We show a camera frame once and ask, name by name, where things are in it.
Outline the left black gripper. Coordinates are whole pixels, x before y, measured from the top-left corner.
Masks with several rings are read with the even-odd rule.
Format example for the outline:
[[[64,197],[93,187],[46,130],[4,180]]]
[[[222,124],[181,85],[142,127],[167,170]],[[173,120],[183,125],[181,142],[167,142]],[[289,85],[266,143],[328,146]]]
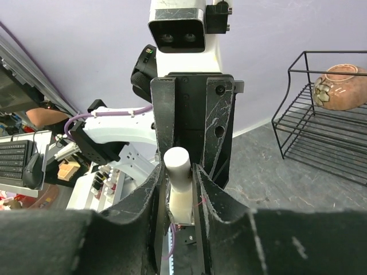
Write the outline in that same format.
[[[169,73],[150,83],[159,159],[186,148],[218,186],[226,186],[232,152],[235,81],[221,73]]]

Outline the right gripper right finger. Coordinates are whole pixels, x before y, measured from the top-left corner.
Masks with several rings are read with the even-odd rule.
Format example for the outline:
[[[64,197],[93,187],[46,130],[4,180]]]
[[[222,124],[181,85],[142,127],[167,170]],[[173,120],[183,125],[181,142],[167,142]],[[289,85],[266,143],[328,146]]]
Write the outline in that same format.
[[[192,173],[201,274],[366,273],[366,212],[250,209]]]

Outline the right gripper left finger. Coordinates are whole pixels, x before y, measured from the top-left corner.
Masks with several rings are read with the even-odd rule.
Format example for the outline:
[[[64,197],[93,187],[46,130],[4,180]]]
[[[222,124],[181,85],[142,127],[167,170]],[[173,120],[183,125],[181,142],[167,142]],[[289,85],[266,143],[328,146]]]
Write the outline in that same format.
[[[108,209],[1,212],[2,274],[158,274],[162,166]]]

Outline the white nail polish cap brush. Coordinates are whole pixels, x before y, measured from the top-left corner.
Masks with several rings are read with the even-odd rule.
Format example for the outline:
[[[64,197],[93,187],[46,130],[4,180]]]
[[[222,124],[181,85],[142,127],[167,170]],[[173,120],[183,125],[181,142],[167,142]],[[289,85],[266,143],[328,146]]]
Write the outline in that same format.
[[[172,188],[179,193],[187,192],[191,185],[191,162],[186,149],[173,147],[163,156]]]

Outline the white nail polish bottle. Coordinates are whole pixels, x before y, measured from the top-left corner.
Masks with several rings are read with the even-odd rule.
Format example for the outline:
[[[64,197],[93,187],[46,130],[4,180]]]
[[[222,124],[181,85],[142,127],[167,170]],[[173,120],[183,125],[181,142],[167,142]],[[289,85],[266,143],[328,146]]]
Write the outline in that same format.
[[[192,188],[185,192],[178,192],[171,188],[168,202],[168,213],[173,224],[193,224]]]

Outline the person's forearm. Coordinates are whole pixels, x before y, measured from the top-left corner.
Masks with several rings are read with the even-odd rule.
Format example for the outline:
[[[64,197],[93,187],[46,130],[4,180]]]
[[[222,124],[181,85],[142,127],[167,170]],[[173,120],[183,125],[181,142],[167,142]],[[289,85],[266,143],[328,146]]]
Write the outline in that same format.
[[[26,111],[26,115],[37,128],[54,125],[68,119],[68,116],[60,111],[45,108],[30,109]]]

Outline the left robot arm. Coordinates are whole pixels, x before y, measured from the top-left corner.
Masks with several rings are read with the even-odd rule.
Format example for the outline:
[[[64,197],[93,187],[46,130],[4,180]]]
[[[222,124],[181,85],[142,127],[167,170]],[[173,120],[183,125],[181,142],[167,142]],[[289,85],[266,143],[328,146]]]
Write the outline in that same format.
[[[159,157],[182,147],[219,187],[229,180],[236,95],[244,82],[221,69],[217,44],[200,53],[165,53],[152,45],[141,52],[131,75],[133,90],[152,110],[110,109],[101,100],[70,133],[82,153],[130,175],[149,172],[132,142],[153,144]]]

